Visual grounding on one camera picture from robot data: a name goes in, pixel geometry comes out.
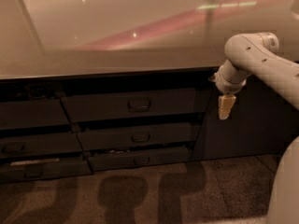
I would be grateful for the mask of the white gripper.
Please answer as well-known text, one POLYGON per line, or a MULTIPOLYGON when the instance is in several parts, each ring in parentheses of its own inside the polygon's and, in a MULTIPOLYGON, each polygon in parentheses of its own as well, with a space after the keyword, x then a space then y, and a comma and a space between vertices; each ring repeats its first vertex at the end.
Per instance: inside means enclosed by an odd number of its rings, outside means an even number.
POLYGON ((234 77, 236 77, 235 69, 222 65, 219 70, 209 78, 209 80, 215 84, 218 91, 225 94, 218 98, 218 114, 220 120, 229 118, 236 101, 234 94, 240 92, 246 84, 244 78, 241 78, 240 81, 233 82, 234 77))

